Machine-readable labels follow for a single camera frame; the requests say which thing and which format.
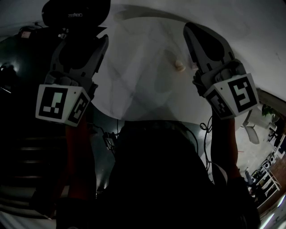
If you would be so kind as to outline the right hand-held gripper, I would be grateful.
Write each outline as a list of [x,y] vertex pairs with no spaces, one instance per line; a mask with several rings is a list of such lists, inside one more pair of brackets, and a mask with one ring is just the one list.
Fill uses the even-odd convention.
[[[199,68],[193,77],[193,84],[221,120],[240,116],[258,105],[252,75],[246,73],[239,60],[234,59],[224,37],[208,27],[191,22],[185,24],[183,35]],[[211,70],[208,67],[210,62],[227,63]]]

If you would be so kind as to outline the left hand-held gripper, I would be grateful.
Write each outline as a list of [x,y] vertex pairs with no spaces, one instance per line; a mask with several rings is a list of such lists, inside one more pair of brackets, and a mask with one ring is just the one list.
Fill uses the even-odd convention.
[[70,72],[69,44],[63,40],[55,49],[44,84],[38,88],[35,117],[49,122],[77,127],[98,85],[92,81],[109,45],[108,35],[90,40],[77,50]]

